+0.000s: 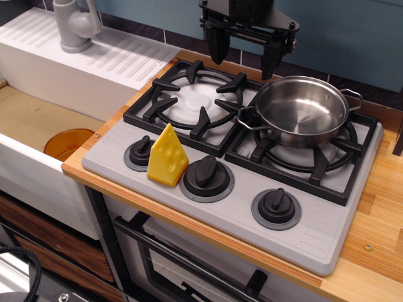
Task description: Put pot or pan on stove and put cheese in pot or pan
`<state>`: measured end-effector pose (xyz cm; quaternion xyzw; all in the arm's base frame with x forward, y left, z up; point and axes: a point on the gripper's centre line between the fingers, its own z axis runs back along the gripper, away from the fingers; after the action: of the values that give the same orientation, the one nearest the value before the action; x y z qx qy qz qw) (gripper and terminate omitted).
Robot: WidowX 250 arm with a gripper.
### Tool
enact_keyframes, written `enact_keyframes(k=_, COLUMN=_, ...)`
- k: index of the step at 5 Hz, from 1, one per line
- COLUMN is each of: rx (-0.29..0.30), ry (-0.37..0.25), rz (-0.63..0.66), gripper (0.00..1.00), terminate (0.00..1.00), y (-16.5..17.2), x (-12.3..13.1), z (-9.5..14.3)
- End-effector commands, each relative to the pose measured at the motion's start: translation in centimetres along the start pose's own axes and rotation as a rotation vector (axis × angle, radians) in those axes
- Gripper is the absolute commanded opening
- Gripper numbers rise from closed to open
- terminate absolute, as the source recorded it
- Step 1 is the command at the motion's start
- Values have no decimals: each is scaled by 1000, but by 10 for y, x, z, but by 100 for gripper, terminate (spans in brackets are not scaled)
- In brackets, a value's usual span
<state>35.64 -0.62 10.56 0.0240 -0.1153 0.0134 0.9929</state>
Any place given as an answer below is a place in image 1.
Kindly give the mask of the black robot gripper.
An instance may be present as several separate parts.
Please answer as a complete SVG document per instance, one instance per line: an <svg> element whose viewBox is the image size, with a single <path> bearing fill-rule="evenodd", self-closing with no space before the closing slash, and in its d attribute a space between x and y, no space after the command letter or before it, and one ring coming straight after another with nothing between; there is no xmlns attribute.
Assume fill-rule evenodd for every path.
<svg viewBox="0 0 403 302"><path fill-rule="evenodd" d="M283 14L274 1L199 1L200 19L212 60L220 65L230 47L230 36L265 40L262 80L272 78L282 58L295 50L299 23Z"/></svg>

